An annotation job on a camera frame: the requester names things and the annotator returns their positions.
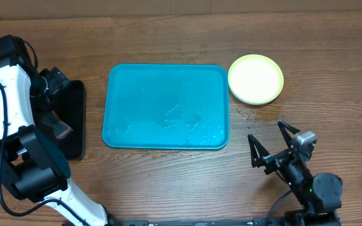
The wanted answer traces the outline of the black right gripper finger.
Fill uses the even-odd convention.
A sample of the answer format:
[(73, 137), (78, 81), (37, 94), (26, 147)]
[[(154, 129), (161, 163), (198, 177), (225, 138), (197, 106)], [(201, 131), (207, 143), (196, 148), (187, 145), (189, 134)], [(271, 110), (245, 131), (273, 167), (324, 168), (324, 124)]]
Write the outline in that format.
[(291, 126), (290, 124), (286, 123), (283, 120), (279, 120), (277, 124), (279, 126), (279, 129), (282, 133), (282, 136), (283, 136), (287, 146), (290, 148), (292, 145), (292, 141), (293, 141), (293, 138), (290, 134), (295, 135), (296, 133), (300, 132), (300, 130), (294, 128), (293, 126)]
[(252, 134), (248, 134), (248, 142), (250, 145), (252, 167), (259, 168), (265, 166), (267, 159), (271, 156), (270, 153)]

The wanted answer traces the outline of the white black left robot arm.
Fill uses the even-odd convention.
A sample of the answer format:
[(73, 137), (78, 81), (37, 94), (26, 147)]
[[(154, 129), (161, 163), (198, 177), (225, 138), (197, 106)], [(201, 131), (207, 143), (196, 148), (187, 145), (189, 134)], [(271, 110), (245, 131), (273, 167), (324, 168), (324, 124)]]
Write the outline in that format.
[(58, 68), (38, 69), (33, 47), (0, 37), (0, 194), (49, 206), (69, 225), (116, 225), (73, 181), (85, 155), (86, 91)]

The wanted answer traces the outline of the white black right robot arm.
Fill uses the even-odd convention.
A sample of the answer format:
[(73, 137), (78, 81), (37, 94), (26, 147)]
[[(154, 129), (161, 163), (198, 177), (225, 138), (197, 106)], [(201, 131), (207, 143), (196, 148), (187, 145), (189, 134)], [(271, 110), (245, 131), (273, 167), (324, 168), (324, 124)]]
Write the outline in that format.
[[(288, 185), (283, 194), (268, 211), (265, 218), (256, 218), (254, 225), (341, 225), (336, 210), (341, 208), (343, 181), (332, 173), (312, 175), (306, 162), (312, 157), (317, 136), (312, 131), (301, 131), (278, 121), (287, 149), (272, 155), (254, 137), (248, 135), (251, 165), (264, 167), (266, 175), (275, 173)], [(290, 194), (295, 195), (300, 210), (285, 212), (283, 217), (272, 217), (277, 206)]]

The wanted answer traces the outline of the pink and black sponge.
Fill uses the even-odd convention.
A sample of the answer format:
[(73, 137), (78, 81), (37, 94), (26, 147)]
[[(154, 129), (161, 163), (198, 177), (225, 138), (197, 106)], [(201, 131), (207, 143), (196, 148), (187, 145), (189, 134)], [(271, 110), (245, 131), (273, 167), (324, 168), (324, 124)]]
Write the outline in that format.
[(46, 113), (41, 118), (41, 121), (53, 129), (53, 133), (57, 139), (63, 139), (73, 131), (73, 129), (68, 124), (61, 120), (55, 111)]

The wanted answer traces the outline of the yellow green plate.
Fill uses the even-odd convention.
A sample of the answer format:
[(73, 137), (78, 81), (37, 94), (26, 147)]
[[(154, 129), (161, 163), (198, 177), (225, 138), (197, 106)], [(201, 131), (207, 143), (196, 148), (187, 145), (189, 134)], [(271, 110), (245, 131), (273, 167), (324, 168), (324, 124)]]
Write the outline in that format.
[(240, 101), (263, 105), (274, 101), (282, 92), (284, 76), (271, 58), (250, 54), (232, 63), (228, 71), (228, 85)]

